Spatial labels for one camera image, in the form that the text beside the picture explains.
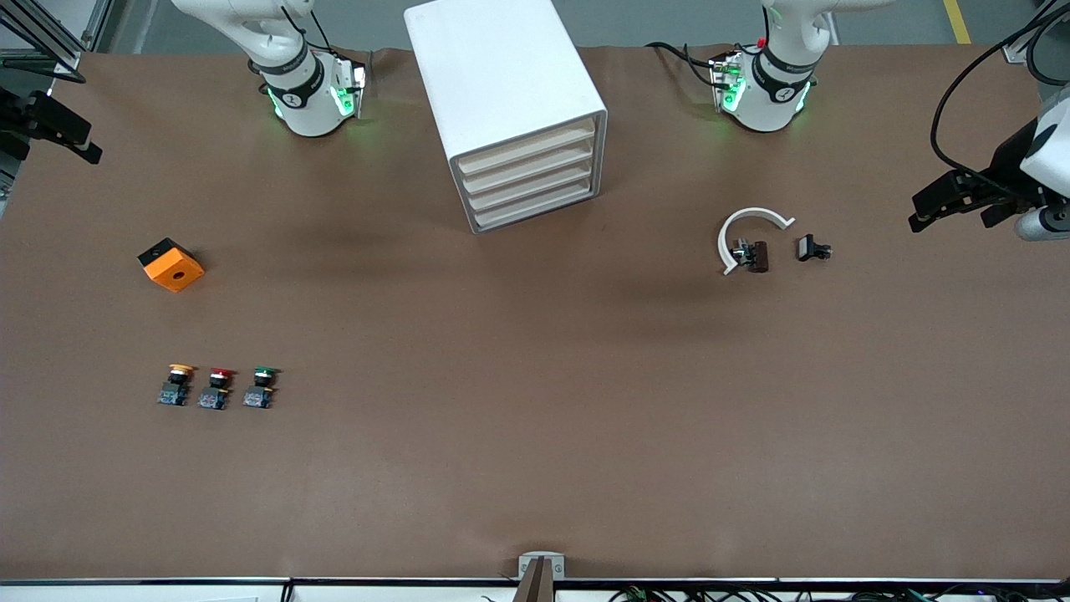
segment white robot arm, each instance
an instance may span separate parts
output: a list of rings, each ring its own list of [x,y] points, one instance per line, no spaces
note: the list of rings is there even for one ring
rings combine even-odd
[[[756,132],[775,132],[802,109],[810,76],[830,38],[825,13],[868,11],[895,0],[761,0],[769,19],[766,44],[713,65],[720,110]]]
[[[275,113],[302,136],[322,136],[358,115],[364,65],[309,47],[292,18],[312,0],[172,0],[241,46],[268,82]]]

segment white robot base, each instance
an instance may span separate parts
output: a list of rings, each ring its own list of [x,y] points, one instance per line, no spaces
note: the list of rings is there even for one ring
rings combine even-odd
[[[740,125],[755,132],[776,132],[791,122],[795,113],[802,110],[806,95],[810,91],[809,81],[801,90],[781,88],[776,92],[779,98],[760,87],[750,74],[756,55],[736,51],[723,60],[709,61],[709,75],[715,83],[723,83],[727,89],[714,88],[714,106],[719,112],[731,114]]]

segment orange cube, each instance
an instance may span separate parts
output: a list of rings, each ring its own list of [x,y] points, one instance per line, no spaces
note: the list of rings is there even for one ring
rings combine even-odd
[[[204,275],[204,267],[169,237],[159,241],[149,250],[137,256],[152,281],[171,292],[178,292]]]

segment small black component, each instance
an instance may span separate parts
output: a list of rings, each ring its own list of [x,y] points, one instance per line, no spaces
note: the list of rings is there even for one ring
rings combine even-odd
[[[769,252],[764,240],[749,244],[747,238],[738,238],[736,247],[732,249],[732,254],[735,256],[740,265],[746,265],[748,271],[756,274],[769,271]]]
[[[257,367],[253,372],[253,385],[245,390],[245,405],[251,408],[266,408],[271,405],[272,385],[278,371],[268,367]]]
[[[167,383],[159,388],[159,396],[156,401],[167,406],[184,406],[186,398],[189,396],[189,380],[193,377],[193,369],[182,365],[171,365],[171,372],[167,375]]]
[[[817,244],[813,241],[813,234],[807,234],[799,238],[796,256],[799,261],[806,261],[812,257],[828,259],[832,256],[832,247],[827,244]]]
[[[209,386],[201,389],[197,405],[209,410],[223,410],[227,407],[227,397],[230,396],[230,377],[233,371],[218,368],[212,369],[212,374],[208,379]]]

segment black connector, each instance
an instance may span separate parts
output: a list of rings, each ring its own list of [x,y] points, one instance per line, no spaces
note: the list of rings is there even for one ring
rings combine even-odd
[[[799,261],[807,261],[811,257],[828,259],[832,256],[832,247],[827,244],[817,244],[813,241],[813,234],[807,234],[799,238],[796,256]]]

